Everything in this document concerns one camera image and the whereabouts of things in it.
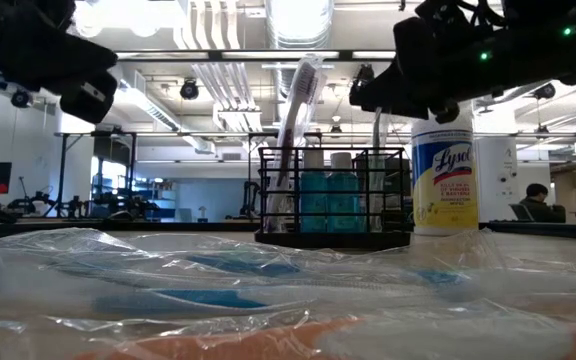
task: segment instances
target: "clear plastic wrap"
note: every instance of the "clear plastic wrap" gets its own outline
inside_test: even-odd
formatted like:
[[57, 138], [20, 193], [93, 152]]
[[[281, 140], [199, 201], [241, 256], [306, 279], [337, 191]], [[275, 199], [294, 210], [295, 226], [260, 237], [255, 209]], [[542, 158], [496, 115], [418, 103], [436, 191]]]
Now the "clear plastic wrap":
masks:
[[[390, 119], [387, 119], [386, 117], [382, 117], [381, 108], [377, 108], [372, 128], [372, 147], [377, 150], [373, 150], [373, 156], [370, 157], [371, 169], [386, 168], [385, 158], [380, 156], [381, 150], [379, 150], [379, 148], [385, 147], [388, 142], [388, 130], [390, 128], [389, 120]], [[381, 209], [385, 208], [383, 197], [378, 195], [380, 191], [384, 190], [385, 179], [385, 172], [376, 172], [370, 177], [370, 191], [376, 192], [376, 194], [370, 195], [370, 209], [368, 209], [368, 212], [370, 213], [378, 213]], [[370, 229], [373, 232], [381, 232], [381, 223], [382, 219], [380, 216], [372, 216], [370, 218]]]
[[572, 244], [479, 231], [344, 255], [205, 235], [12, 236], [0, 359], [576, 359]]

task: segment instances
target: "metal frame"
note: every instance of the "metal frame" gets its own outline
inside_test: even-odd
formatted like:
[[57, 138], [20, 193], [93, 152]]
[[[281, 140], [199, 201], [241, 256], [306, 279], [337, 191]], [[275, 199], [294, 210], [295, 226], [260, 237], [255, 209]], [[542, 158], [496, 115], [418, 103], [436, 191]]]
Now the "metal frame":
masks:
[[[132, 203], [132, 184], [133, 179], [135, 176], [135, 163], [137, 162], [137, 133], [136, 132], [119, 132], [114, 131], [112, 133], [109, 132], [92, 132], [92, 133], [79, 133], [79, 134], [68, 134], [68, 133], [56, 133], [55, 136], [60, 136], [61, 139], [61, 162], [59, 168], [59, 191], [57, 193], [57, 201], [55, 205], [55, 209], [57, 210], [57, 218], [61, 219], [63, 216], [61, 215], [61, 211], [63, 209], [63, 195], [64, 195], [64, 178], [66, 175], [66, 154], [68, 150], [70, 150], [79, 140], [81, 140], [84, 136], [90, 137], [113, 137], [113, 136], [131, 136], [132, 142], [130, 146], [130, 175], [128, 177], [128, 181], [126, 186], [128, 187], [128, 204]], [[68, 138], [71, 136], [77, 136], [77, 138], [69, 145]], [[99, 164], [99, 170], [101, 170], [102, 165], [101, 161]]]
[[[370, 227], [370, 218], [373, 216], [383, 216], [383, 212], [382, 213], [372, 213], [370, 212], [370, 196], [371, 195], [382, 195], [383, 196], [383, 206], [385, 209], [386, 206], [386, 195], [387, 194], [398, 194], [399, 195], [399, 204], [400, 207], [402, 209], [402, 219], [401, 219], [401, 223], [403, 224], [405, 222], [405, 216], [403, 215], [403, 206], [404, 206], [404, 176], [400, 176], [399, 179], [399, 192], [395, 192], [395, 191], [387, 191], [387, 190], [372, 190], [370, 189], [370, 173], [385, 173], [388, 172], [389, 170], [386, 168], [386, 166], [384, 166], [382, 169], [370, 169], [370, 157], [371, 156], [382, 156], [384, 157], [384, 161], [386, 161], [389, 158], [399, 158], [399, 166], [400, 166], [400, 173], [403, 175], [403, 154], [405, 152], [405, 149], [403, 148], [397, 148], [397, 147], [383, 147], [383, 148], [372, 148], [372, 147], [358, 147], [358, 148], [354, 148], [353, 150], [360, 150], [362, 151], [361, 154], [359, 155], [359, 157], [362, 157], [365, 161], [364, 167], [363, 168], [359, 168], [356, 166], [357, 163], [357, 159], [353, 159], [353, 169], [308, 169], [308, 168], [300, 168], [299, 167], [299, 163], [300, 163], [300, 157], [299, 157], [299, 153], [300, 152], [305, 152], [305, 151], [312, 151], [314, 150], [314, 148], [308, 148], [308, 147], [294, 147], [294, 148], [289, 148], [288, 150], [292, 152], [292, 158], [293, 158], [293, 165], [291, 169], [278, 169], [278, 168], [270, 168], [268, 166], [268, 162], [269, 161], [274, 161], [274, 154], [272, 153], [276, 153], [276, 152], [280, 152], [280, 151], [285, 151], [285, 148], [282, 147], [268, 147], [268, 148], [261, 148], [259, 149], [259, 155], [261, 158], [261, 191], [260, 191], [260, 195], [261, 195], [261, 222], [262, 224], [264, 223], [264, 218], [266, 217], [274, 217], [274, 216], [292, 216], [294, 218], [294, 223], [295, 223], [295, 228], [294, 228], [294, 232], [295, 233], [300, 233], [301, 232], [301, 217], [303, 216], [357, 216], [357, 217], [366, 217], [366, 222], [365, 222], [365, 226], [366, 226], [366, 233], [370, 234], [371, 233], [371, 227]], [[344, 147], [326, 147], [326, 150], [331, 150], [331, 151], [348, 151], [348, 148], [344, 148]], [[269, 173], [278, 173], [278, 172], [283, 172], [283, 171], [287, 171], [288, 173], [292, 173], [289, 176], [292, 176], [292, 180], [293, 180], [293, 190], [286, 190], [286, 191], [280, 191], [280, 190], [268, 190], [267, 188], [269, 187], [270, 183], [269, 181], [267, 181], [269, 179]], [[361, 190], [359, 189], [358, 191], [331, 191], [331, 190], [326, 190], [326, 191], [315, 191], [314, 193], [316, 194], [320, 194], [320, 193], [325, 193], [325, 194], [356, 194], [356, 195], [364, 195], [366, 198], [366, 211], [363, 213], [328, 213], [326, 212], [325, 214], [311, 214], [311, 213], [302, 213], [300, 211], [300, 199], [301, 199], [301, 195], [302, 194], [309, 194], [309, 193], [313, 193], [313, 192], [306, 192], [306, 191], [302, 191], [299, 188], [299, 180], [300, 180], [300, 174], [304, 171], [324, 171], [324, 172], [357, 172], [357, 173], [362, 173], [365, 174], [365, 183], [364, 183], [364, 189]], [[271, 194], [285, 194], [285, 195], [293, 195], [294, 197], [294, 209], [292, 213], [268, 213], [266, 211], [266, 202], [268, 199], [268, 196]], [[263, 226], [261, 227], [261, 234], [264, 233], [264, 228]]]
[[[252, 139], [254, 138], [261, 138], [260, 142], [264, 142], [268, 137], [274, 137], [275, 139], [279, 136], [278, 132], [252, 132], [252, 133], [248, 133], [248, 182], [252, 182], [252, 153], [253, 151], [257, 150], [257, 148], [253, 149], [252, 148]], [[323, 142], [322, 142], [322, 138], [323, 136], [321, 135], [321, 133], [305, 133], [304, 134], [304, 138], [308, 138], [308, 137], [314, 137], [319, 139], [319, 147], [322, 147]], [[248, 192], [248, 204], [250, 204], [252, 194], [250, 192]], [[248, 207], [248, 219], [250, 219], [250, 222], [253, 222], [253, 218], [252, 218], [252, 212], [250, 211], [250, 207]]]
[[320, 55], [325, 62], [392, 62], [395, 50], [349, 49], [213, 49], [213, 50], [125, 50], [115, 51], [119, 62], [158, 63], [274, 63], [299, 62], [307, 53]]

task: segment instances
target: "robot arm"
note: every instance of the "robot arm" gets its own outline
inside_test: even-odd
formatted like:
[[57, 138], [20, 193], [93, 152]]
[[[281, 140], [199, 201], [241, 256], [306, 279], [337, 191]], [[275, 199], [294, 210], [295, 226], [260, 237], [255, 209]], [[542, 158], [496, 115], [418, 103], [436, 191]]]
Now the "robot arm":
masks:
[[41, 88], [61, 95], [64, 112], [99, 123], [114, 101], [112, 51], [66, 33], [74, 0], [0, 0], [0, 89], [27, 107]]
[[[505, 0], [505, 17], [486, 0], [426, 0], [419, 17], [394, 26], [397, 56], [351, 104], [365, 111], [439, 122], [459, 115], [458, 103], [502, 95], [544, 80], [576, 85], [576, 0]], [[463, 9], [472, 11], [471, 19]]]

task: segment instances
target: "lysol wipes container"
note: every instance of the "lysol wipes container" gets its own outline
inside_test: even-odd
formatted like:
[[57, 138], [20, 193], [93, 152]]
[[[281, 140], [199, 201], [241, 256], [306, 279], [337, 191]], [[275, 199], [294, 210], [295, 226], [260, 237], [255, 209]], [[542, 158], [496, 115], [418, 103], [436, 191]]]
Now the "lysol wipes container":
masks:
[[415, 234], [450, 236], [479, 228], [472, 115], [452, 123], [416, 120], [412, 127]]

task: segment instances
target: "black metal rack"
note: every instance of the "black metal rack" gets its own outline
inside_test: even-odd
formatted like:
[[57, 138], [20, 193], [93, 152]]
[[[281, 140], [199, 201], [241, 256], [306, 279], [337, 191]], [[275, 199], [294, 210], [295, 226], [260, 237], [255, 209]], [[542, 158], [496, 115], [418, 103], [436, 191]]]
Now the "black metal rack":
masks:
[[[279, 132], [252, 132], [248, 133], [248, 183], [252, 183], [253, 181], [253, 171], [252, 171], [252, 153], [257, 150], [257, 148], [253, 148], [253, 139], [260, 139], [260, 143], [266, 141], [269, 137], [277, 139], [279, 136]], [[322, 146], [322, 139], [323, 135], [321, 133], [305, 133], [305, 139], [309, 138], [316, 138], [319, 141], [319, 146]], [[252, 194], [248, 192], [248, 204], [252, 202]], [[254, 218], [250, 208], [248, 208], [248, 220], [250, 222], [255, 222], [256, 219]]]
[[[60, 167], [59, 167], [59, 188], [57, 191], [57, 200], [56, 206], [54, 207], [57, 210], [57, 218], [62, 218], [63, 215], [61, 213], [64, 208], [64, 201], [63, 201], [63, 193], [64, 193], [64, 177], [66, 175], [66, 154], [68, 150], [72, 148], [79, 140], [81, 140], [84, 136], [90, 136], [93, 138], [96, 137], [112, 137], [112, 136], [130, 136], [132, 141], [130, 143], [130, 166], [128, 168], [128, 179], [126, 182], [126, 189], [128, 191], [128, 199], [127, 201], [130, 202], [132, 200], [133, 191], [132, 191], [132, 184], [135, 176], [135, 162], [136, 162], [136, 154], [137, 154], [137, 133], [135, 132], [123, 132], [120, 130], [114, 131], [93, 131], [90, 134], [68, 134], [68, 133], [56, 133], [56, 136], [61, 137], [61, 160], [60, 160]], [[75, 140], [73, 140], [70, 144], [68, 144], [68, 139], [73, 136]]]
[[[302, 155], [307, 151], [336, 151], [336, 152], [347, 152], [361, 151], [360, 154], [353, 159], [352, 169], [311, 169], [305, 168], [301, 165]], [[334, 248], [334, 249], [358, 249], [358, 250], [383, 250], [394, 247], [407, 246], [410, 244], [410, 234], [405, 231], [405, 220], [406, 216], [403, 211], [404, 204], [404, 179], [409, 176], [409, 173], [404, 167], [404, 154], [403, 148], [396, 147], [384, 147], [384, 148], [362, 148], [355, 147], [349, 149], [347, 147], [326, 147], [325, 149], [319, 147], [294, 147], [294, 148], [282, 148], [282, 147], [267, 147], [259, 149], [259, 156], [261, 160], [261, 169], [259, 170], [261, 175], [261, 230], [255, 234], [255, 240], [260, 243], [278, 245], [293, 248]], [[291, 161], [289, 169], [279, 169], [272, 166], [271, 162], [275, 161], [277, 153], [290, 152]], [[396, 189], [390, 188], [383, 190], [373, 190], [370, 188], [370, 178], [371, 174], [375, 173], [386, 173], [390, 170], [384, 165], [380, 168], [370, 168], [369, 159], [371, 157], [379, 156], [380, 162], [383, 161], [385, 164], [388, 159], [397, 159], [399, 162], [399, 187]], [[321, 171], [327, 173], [333, 172], [352, 172], [355, 174], [361, 174], [364, 179], [363, 186], [360, 186], [358, 191], [303, 191], [300, 189], [300, 179], [303, 172], [310, 171]], [[270, 189], [271, 179], [273, 175], [286, 176], [293, 184], [290, 190], [272, 190]], [[268, 212], [267, 202], [268, 198], [272, 195], [287, 195], [293, 199], [293, 209], [292, 212]], [[339, 195], [339, 194], [353, 194], [360, 198], [363, 198], [363, 204], [365, 204], [365, 211], [358, 213], [332, 213], [326, 211], [325, 213], [303, 213], [300, 209], [301, 196], [305, 194], [326, 194], [326, 195]], [[371, 217], [379, 217], [382, 221], [382, 229], [385, 228], [384, 218], [386, 215], [386, 203], [387, 197], [395, 195], [399, 198], [399, 207], [402, 210], [399, 222], [394, 226], [390, 224], [388, 226], [388, 231], [373, 232], [371, 228]], [[378, 212], [370, 212], [371, 208], [371, 197], [380, 196], [382, 198], [382, 208]], [[360, 233], [310, 233], [301, 231], [301, 222], [304, 217], [308, 216], [356, 216], [357, 218], [365, 218], [365, 231]], [[269, 217], [292, 217], [294, 224], [288, 226], [289, 231], [284, 233], [269, 233], [264, 229], [264, 224]]]

